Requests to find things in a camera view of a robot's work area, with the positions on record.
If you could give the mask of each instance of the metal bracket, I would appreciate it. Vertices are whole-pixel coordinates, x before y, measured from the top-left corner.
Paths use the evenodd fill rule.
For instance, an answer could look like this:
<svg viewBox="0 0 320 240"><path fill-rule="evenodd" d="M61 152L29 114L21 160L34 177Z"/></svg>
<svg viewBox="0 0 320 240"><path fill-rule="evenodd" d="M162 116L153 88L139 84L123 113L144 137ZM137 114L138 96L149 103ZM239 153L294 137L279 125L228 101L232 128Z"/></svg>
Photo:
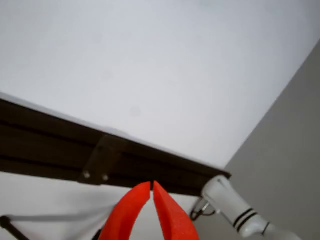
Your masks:
<svg viewBox="0 0 320 240"><path fill-rule="evenodd" d="M89 161L78 178L79 183L102 185L109 180L109 173L125 150L127 140L104 135L95 146Z"/></svg>

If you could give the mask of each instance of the white robotic arm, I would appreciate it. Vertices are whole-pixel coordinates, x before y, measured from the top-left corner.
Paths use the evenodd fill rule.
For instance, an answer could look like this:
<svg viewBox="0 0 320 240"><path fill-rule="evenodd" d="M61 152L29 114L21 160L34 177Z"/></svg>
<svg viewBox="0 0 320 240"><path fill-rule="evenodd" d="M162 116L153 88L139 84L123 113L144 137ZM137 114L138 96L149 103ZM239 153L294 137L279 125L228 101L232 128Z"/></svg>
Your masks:
<svg viewBox="0 0 320 240"><path fill-rule="evenodd" d="M292 232L281 230L266 221L233 189L229 180L222 175L211 179L202 190L217 213L222 214L243 237L263 235L266 240L301 240Z"/></svg>

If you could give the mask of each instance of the black pole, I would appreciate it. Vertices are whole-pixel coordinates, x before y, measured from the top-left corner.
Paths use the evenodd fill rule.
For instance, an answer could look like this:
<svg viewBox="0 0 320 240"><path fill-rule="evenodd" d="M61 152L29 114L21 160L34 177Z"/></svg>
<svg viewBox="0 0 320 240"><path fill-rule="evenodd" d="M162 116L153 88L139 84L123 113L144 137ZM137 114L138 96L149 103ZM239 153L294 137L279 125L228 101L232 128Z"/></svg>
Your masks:
<svg viewBox="0 0 320 240"><path fill-rule="evenodd" d="M99 229L91 240L99 240L102 229Z"/></svg>
<svg viewBox="0 0 320 240"><path fill-rule="evenodd" d="M7 230L12 236L17 240L29 240L25 235L23 235L15 226L11 224L11 219L7 216L0 217L0 226Z"/></svg>

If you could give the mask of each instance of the red robotic gripper finger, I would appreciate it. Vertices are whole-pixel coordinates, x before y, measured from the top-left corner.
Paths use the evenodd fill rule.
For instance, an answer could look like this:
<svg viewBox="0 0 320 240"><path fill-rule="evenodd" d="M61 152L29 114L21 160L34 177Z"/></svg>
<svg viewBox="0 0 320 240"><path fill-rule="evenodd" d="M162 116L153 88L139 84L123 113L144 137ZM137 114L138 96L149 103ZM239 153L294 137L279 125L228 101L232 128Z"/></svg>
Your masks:
<svg viewBox="0 0 320 240"><path fill-rule="evenodd" d="M199 240L189 216L156 181L153 199L165 240Z"/></svg>
<svg viewBox="0 0 320 240"><path fill-rule="evenodd" d="M150 182L141 183L120 200L108 218L99 240L129 240L141 209L150 199L150 187Z"/></svg>

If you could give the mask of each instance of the gray wall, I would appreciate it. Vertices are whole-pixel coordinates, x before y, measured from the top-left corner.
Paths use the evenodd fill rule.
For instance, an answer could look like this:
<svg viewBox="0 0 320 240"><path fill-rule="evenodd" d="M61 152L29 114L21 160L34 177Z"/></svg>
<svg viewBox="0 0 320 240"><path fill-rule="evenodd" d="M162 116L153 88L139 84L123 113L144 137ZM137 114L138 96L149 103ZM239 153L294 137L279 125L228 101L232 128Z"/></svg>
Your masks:
<svg viewBox="0 0 320 240"><path fill-rule="evenodd" d="M266 219L304 240L320 239L319 43L226 169ZM221 216L195 225L201 240L241 239Z"/></svg>

